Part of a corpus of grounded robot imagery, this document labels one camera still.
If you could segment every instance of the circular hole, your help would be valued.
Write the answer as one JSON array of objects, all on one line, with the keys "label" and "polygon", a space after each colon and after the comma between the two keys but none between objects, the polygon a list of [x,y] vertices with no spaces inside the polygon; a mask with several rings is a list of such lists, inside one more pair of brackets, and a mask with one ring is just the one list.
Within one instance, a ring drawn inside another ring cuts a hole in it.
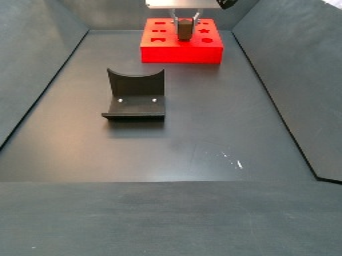
[{"label": "circular hole", "polygon": [[212,43],[212,41],[214,41],[214,40],[212,40],[211,38],[203,38],[203,39],[201,39],[201,42],[203,42],[203,43]]}]

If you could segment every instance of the red foam block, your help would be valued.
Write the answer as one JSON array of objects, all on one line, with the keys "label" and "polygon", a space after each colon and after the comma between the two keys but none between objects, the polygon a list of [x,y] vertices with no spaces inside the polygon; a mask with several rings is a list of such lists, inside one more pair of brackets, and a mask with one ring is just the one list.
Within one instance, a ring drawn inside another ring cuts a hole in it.
[{"label": "red foam block", "polygon": [[147,19],[140,52],[144,63],[220,63],[223,43],[214,20],[200,19],[189,42],[181,42],[172,19]]}]

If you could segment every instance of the gray partition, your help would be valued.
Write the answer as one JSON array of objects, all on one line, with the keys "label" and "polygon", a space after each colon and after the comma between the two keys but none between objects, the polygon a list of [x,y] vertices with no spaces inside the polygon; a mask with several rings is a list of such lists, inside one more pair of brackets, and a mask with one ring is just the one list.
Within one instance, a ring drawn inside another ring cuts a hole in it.
[{"label": "gray partition", "polygon": [[2,256],[339,256],[340,186],[2,183]]},{"label": "gray partition", "polygon": [[87,30],[55,0],[0,0],[0,146]]},{"label": "gray partition", "polygon": [[234,33],[316,175],[342,181],[342,11],[262,0]]},{"label": "gray partition", "polygon": [[[60,1],[92,29],[140,30],[148,17],[169,17],[167,10],[149,10],[144,0]],[[231,30],[258,1],[239,0],[236,5],[226,11],[207,9],[203,17],[214,18],[219,29]],[[195,12],[193,10],[180,11],[177,14],[193,16]]]}]

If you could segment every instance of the curved bracket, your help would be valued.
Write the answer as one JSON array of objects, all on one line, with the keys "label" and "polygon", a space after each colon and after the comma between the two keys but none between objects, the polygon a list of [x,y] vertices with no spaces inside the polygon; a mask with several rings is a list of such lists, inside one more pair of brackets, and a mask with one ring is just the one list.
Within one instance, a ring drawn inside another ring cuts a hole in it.
[{"label": "curved bracket", "polygon": [[152,75],[127,76],[107,69],[112,103],[107,119],[164,118],[164,70]]}]

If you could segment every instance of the dark gray mat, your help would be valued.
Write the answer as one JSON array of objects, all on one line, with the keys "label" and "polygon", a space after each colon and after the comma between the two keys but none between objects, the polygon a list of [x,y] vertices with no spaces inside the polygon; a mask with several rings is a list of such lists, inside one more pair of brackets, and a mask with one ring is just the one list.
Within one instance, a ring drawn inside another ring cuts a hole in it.
[{"label": "dark gray mat", "polygon": [[246,182],[0,186],[2,255],[338,256],[342,189]]},{"label": "dark gray mat", "polygon": [[[312,181],[230,32],[220,65],[143,64],[141,31],[92,31],[0,153],[1,181]],[[108,123],[107,68],[165,70],[164,122]]]},{"label": "dark gray mat", "polygon": [[0,146],[87,27],[53,0],[0,0]]},{"label": "dark gray mat", "polygon": [[[151,10],[145,0],[59,0],[65,4],[91,29],[141,30],[147,18],[169,18],[168,10]],[[231,30],[259,0],[240,0],[223,11],[205,9],[204,18],[215,19],[220,29]],[[196,10],[177,10],[179,17],[192,17]]]},{"label": "dark gray mat", "polygon": [[234,29],[316,175],[342,181],[342,13],[262,0]]}]

